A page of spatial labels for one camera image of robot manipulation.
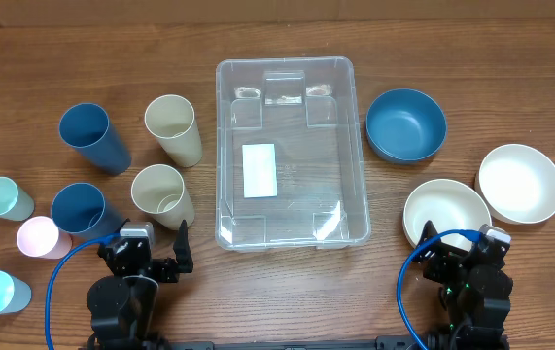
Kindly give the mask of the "cream bowl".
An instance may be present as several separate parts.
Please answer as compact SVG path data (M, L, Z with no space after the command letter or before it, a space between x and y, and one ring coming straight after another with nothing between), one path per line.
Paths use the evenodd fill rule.
M474 188L502 222L533 225L555 215L555 164L530 146L505 144L492 150L480 164Z
M479 230L492 224L481 196L469 186L451 179L434 179L414 189L405 201L402 225L409 243L416 247L427 221L439 232L450 229Z

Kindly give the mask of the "dark blue bowl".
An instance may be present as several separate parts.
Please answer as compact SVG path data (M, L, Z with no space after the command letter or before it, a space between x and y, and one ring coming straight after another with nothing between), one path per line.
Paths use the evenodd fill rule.
M442 148L448 122L439 104L424 92L396 88L372 102L365 117L365 133L380 158L409 164L431 158Z

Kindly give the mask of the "dark blue tall cup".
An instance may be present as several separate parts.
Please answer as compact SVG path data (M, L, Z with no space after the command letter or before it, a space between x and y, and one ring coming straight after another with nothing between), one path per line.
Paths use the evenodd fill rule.
M102 191L90 183L63 188L52 201L51 217L62 231L85 240L115 233L126 221Z
M131 155L106 111L94 103L69 108L59 122L61 139L89 162L111 175L122 174Z

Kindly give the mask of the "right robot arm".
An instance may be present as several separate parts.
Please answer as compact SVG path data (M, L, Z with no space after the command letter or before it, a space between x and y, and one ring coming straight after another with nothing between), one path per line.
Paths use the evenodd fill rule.
M419 245L431 245L415 257L423 277L440 285L438 298L449 323L428 331L429 349L507 349L503 323L510 312L513 281L503 272L511 237L483 225L479 240L468 251L441 241L432 221L426 221Z

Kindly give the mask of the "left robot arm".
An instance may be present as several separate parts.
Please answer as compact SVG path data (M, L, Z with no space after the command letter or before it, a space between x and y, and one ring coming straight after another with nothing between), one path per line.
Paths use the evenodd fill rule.
M98 247L112 274L95 282L87 293L93 335L88 349L170 349L172 345L150 330L156 295L164 283L177 283L193 271L188 223L182 221L173 243L173 258L152 257L154 228L125 222Z

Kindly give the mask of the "beige tall cup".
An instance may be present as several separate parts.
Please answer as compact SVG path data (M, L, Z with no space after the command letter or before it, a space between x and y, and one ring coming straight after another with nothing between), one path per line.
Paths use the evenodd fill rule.
M131 184L135 206L163 226L177 230L182 222L190 226L195 210L182 175L172 166L154 164L141 170Z
M201 161L203 151L195 112L185 97L166 94L153 100L145 111L144 123L177 165L192 167Z

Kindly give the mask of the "pink small cup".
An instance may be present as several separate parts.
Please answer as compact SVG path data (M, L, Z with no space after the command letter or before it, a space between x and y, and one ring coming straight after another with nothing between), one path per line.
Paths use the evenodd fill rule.
M63 258L72 244L70 234L61 231L51 218L45 216L28 219L17 231L19 250L32 258Z

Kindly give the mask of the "mint green small cup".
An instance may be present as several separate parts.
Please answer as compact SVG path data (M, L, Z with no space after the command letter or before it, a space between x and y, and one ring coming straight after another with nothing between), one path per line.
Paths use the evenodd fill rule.
M0 177L0 218L23 221L34 209L34 200L26 191L11 178Z

